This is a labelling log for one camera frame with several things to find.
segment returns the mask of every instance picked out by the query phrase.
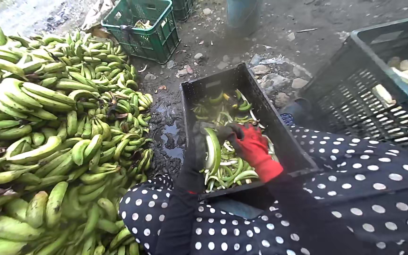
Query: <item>gloved hand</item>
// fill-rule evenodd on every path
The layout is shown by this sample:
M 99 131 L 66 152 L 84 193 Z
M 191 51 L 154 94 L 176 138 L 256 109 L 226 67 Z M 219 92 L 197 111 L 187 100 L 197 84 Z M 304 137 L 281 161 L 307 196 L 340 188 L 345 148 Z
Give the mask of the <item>gloved hand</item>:
M 201 193 L 205 190 L 204 175 L 199 171 L 204 168 L 206 141 L 200 132 L 200 122 L 193 126 L 189 147 L 185 149 L 184 163 L 175 185 L 187 190 L 192 194 Z
M 283 167 L 268 154 L 268 141 L 261 131 L 251 124 L 245 126 L 230 123 L 219 127 L 217 136 L 220 141 L 228 140 L 237 155 L 255 168 L 264 183 L 278 176 Z

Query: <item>wet ground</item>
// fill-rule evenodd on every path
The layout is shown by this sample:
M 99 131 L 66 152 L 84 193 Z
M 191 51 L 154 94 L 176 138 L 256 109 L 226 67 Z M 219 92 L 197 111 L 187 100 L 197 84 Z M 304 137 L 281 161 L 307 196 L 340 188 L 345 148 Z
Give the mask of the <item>wet ground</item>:
M 92 3 L 90 0 L 0 1 L 0 26 L 7 34 L 30 35 L 40 31 L 62 34 L 81 26 Z M 220 68 L 231 68 L 242 61 L 249 63 L 255 54 L 264 60 L 281 60 L 266 64 L 270 73 L 308 81 L 341 46 L 348 32 L 408 17 L 408 1 L 400 0 L 263 0 L 260 4 L 261 22 L 256 31 L 247 37 L 234 38 L 228 35 L 226 27 L 225 0 L 195 0 L 189 19 L 177 24 L 181 43 L 171 57 L 174 61 L 171 69 L 166 64 L 132 58 L 138 69 L 147 65 L 140 73 L 140 87 L 153 94 L 155 101 L 150 123 L 156 141 L 151 175 L 176 174 L 181 166 L 185 134 L 180 83 L 212 75 Z M 204 15 L 205 8 L 212 13 Z M 307 29 L 316 30 L 298 33 Z M 198 53 L 203 54 L 203 60 L 195 60 Z M 193 73 L 176 78 L 185 65 Z M 148 73 L 156 79 L 143 80 Z M 271 99 L 274 101 L 278 92 L 292 97 L 295 91 L 288 84 L 274 91 Z

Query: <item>polka dot clothing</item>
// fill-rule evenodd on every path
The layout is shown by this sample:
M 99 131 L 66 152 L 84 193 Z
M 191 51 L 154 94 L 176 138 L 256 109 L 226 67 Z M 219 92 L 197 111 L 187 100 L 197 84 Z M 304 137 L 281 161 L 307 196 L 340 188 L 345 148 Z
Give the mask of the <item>polka dot clothing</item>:
M 372 247 L 372 254 L 407 254 L 408 151 L 355 137 L 335 135 L 289 123 L 303 149 L 321 166 L 303 189 L 325 203 L 335 221 Z M 119 215 L 136 241 L 154 254 L 165 220 L 169 176 L 156 177 L 128 190 Z M 309 255 L 297 229 L 275 201 L 259 217 L 245 219 L 202 201 L 195 212 L 191 254 Z

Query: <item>stone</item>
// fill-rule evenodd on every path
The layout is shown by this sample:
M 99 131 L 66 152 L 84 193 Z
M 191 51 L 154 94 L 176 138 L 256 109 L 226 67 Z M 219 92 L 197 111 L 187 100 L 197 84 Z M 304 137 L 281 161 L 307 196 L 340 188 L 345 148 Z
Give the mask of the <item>stone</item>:
M 171 68 L 173 68 L 174 64 L 175 64 L 174 60 L 170 60 L 170 61 L 168 61 L 166 66 L 167 66 L 168 69 L 171 69 Z
M 203 55 L 201 53 L 198 53 L 198 54 L 195 55 L 195 59 L 199 60 L 200 58 L 202 58 L 202 56 Z
M 295 34 L 294 32 L 290 33 L 287 35 L 287 39 L 292 42 L 293 40 L 295 40 Z
M 220 70 L 223 70 L 223 69 L 225 69 L 228 65 L 229 65 L 228 63 L 221 61 L 221 62 L 218 64 L 217 68 L 220 69 Z
M 294 66 L 294 68 L 292 69 L 292 72 L 294 73 L 295 76 L 300 77 L 301 76 L 301 71 L 300 68 L 298 68 L 297 66 Z
M 204 13 L 204 15 L 209 15 L 209 14 L 212 13 L 212 10 L 209 9 L 209 8 L 206 8 L 206 9 L 203 9 L 203 13 Z
M 257 65 L 257 64 L 259 64 L 259 62 L 262 60 L 262 58 L 261 58 L 261 56 L 259 56 L 259 54 L 255 54 L 252 58 L 251 58 L 251 61 L 250 61 L 250 64 L 251 65 Z
M 239 57 L 233 58 L 232 63 L 233 63 L 233 64 L 238 64 L 238 63 L 240 63 L 240 58 L 239 58 Z
M 268 96 L 273 96 L 276 91 L 290 84 L 290 82 L 290 79 L 277 73 L 269 73 L 259 81 L 259 85 Z
M 157 78 L 157 76 L 155 76 L 155 75 L 153 75 L 151 73 L 148 73 L 148 74 L 146 74 L 146 76 L 144 76 L 145 80 L 155 80 L 156 78 Z
M 283 108 L 289 102 L 289 96 L 286 93 L 280 92 L 275 96 L 275 106 L 277 108 Z
M 306 81 L 306 80 L 304 80 L 302 78 L 295 78 L 292 81 L 292 88 L 299 89 L 299 88 L 305 86 L 307 83 L 308 83 L 308 81 Z
M 251 67 L 251 70 L 253 71 L 254 74 L 265 74 L 270 71 L 270 68 L 263 64 L 259 64 L 255 67 Z

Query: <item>red glove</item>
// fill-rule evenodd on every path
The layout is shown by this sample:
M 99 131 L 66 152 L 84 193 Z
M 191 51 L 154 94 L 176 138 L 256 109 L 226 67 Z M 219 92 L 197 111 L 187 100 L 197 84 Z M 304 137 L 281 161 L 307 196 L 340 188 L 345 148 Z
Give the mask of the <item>red glove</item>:
M 264 183 L 278 176 L 283 167 L 268 154 L 268 141 L 261 131 L 251 124 L 230 123 L 218 129 L 218 137 L 227 139 L 236 153 L 254 167 Z

